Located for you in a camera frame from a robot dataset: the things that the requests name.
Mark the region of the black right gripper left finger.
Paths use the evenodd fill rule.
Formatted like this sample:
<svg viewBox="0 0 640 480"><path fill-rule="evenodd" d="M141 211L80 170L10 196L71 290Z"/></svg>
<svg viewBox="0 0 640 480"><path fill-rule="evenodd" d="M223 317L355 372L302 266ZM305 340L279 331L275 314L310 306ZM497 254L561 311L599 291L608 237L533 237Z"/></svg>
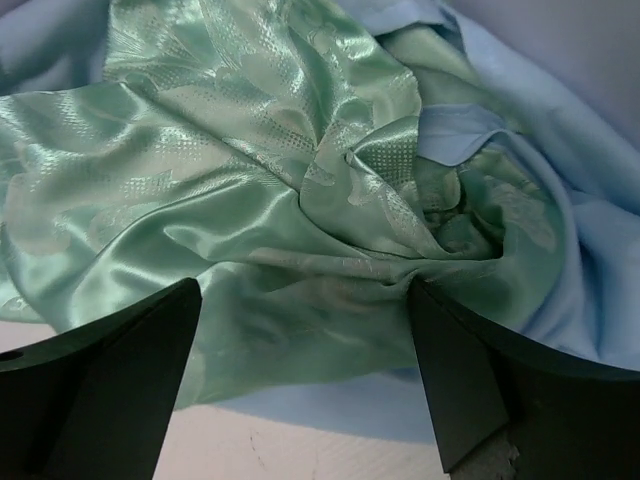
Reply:
<svg viewBox="0 0 640 480"><path fill-rule="evenodd" d="M183 279L2 353L2 478L152 478L200 309L197 281Z"/></svg>

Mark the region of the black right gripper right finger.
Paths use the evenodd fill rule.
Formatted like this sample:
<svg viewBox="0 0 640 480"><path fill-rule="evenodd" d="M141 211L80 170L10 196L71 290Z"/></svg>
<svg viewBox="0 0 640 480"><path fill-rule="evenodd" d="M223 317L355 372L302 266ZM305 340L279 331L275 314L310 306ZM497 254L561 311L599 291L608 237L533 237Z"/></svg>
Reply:
<svg viewBox="0 0 640 480"><path fill-rule="evenodd" d="M422 280L408 313L452 479L635 479L639 375L490 321Z"/></svg>

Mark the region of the blue green satin pillowcase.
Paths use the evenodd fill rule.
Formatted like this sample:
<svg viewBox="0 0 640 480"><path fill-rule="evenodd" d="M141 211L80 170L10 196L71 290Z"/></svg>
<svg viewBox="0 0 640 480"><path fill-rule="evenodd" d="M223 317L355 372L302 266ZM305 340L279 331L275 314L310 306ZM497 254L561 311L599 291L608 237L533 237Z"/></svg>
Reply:
<svg viewBox="0 0 640 480"><path fill-rule="evenodd" d="M639 130L440 1L5 1L1 315L182 277L178 404L423 441L423 279L639 365Z"/></svg>

